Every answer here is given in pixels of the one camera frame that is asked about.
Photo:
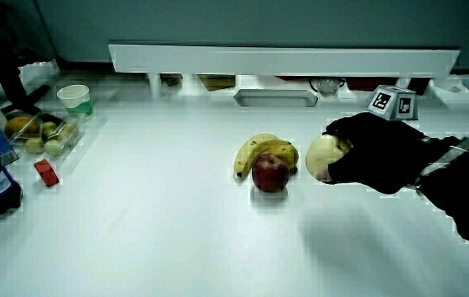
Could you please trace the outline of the person's right hand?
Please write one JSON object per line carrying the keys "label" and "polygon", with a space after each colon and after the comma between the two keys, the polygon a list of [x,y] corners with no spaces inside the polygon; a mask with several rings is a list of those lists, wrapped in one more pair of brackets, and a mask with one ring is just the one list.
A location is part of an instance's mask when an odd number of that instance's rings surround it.
{"label": "person's right hand", "polygon": [[325,183],[357,182],[385,194],[410,184],[425,165],[427,137],[405,123],[415,118],[415,93],[379,86],[356,115],[334,120],[314,140],[306,168]]}

